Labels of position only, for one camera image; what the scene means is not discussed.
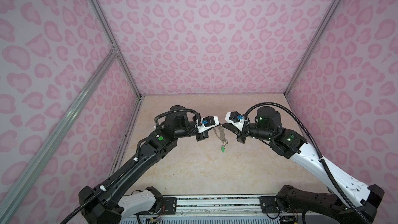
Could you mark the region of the metal key holder plate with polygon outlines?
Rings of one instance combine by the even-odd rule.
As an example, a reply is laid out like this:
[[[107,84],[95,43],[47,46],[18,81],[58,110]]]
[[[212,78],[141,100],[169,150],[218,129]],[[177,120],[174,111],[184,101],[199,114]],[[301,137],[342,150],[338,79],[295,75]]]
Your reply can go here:
[[[222,147],[226,147],[228,145],[228,140],[225,135],[225,128],[219,125],[214,128],[214,133],[216,137],[222,142]]]

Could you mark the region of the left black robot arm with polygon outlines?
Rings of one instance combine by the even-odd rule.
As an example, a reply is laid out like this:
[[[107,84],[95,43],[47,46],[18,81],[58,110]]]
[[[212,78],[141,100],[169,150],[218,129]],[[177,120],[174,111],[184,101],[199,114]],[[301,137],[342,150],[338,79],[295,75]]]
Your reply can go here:
[[[197,111],[180,105],[156,116],[154,122],[154,130],[137,143],[132,158],[102,183],[80,191],[79,207],[74,213],[81,212],[87,223],[118,224],[127,216],[144,212],[162,215],[163,196],[154,187],[129,196],[127,190],[174,149],[179,139],[194,136],[202,141],[220,124],[217,116],[202,118]]]

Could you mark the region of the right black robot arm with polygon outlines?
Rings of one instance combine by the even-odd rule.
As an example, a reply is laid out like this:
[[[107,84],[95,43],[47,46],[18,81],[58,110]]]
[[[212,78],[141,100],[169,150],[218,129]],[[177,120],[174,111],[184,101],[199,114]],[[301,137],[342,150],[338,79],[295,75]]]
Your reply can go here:
[[[327,194],[299,190],[284,185],[271,208],[280,213],[289,211],[314,212],[336,220],[340,224],[371,224],[385,194],[377,185],[367,185],[324,157],[307,129],[306,136],[284,128],[279,108],[294,120],[298,118],[286,107],[276,103],[260,103],[245,114],[228,112],[223,127],[236,134],[239,143],[246,138],[257,139],[270,149],[309,171],[326,185]]]

